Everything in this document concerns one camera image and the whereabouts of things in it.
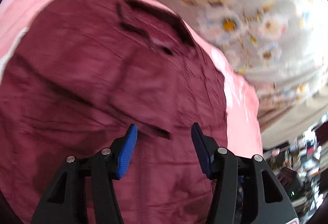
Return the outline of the maroon puffer jacket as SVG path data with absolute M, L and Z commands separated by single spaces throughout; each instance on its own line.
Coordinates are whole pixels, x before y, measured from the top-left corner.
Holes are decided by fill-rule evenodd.
M 1 191 L 24 223 L 69 155 L 138 140 L 115 184 L 125 223 L 204 223 L 212 183 L 190 129 L 227 146 L 223 74 L 183 21 L 137 0 L 54 0 L 1 82 Z

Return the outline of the cluttered dark shelf items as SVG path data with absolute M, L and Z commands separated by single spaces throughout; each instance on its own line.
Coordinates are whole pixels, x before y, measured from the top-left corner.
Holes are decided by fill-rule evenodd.
M 292 141 L 264 149 L 299 223 L 327 223 L 327 115 Z

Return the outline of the grey floral bed sheet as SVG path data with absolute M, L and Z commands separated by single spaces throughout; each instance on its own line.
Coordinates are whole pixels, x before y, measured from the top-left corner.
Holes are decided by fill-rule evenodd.
M 157 0 L 252 84 L 261 111 L 286 109 L 327 83 L 327 0 Z

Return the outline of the pink butterfly blanket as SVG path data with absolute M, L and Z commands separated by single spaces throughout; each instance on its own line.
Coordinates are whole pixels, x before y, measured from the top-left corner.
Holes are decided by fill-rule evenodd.
M 3 0 L 1 2 L 1 69 L 5 69 L 22 35 L 27 32 L 34 17 L 52 0 Z M 157 0 L 142 0 L 165 9 Z M 225 77 L 224 92 L 227 101 L 228 148 L 237 156 L 252 157 L 261 154 L 262 139 L 257 112 L 259 100 L 255 89 L 234 73 L 224 54 L 205 42 L 189 29 L 195 41 L 211 57 Z

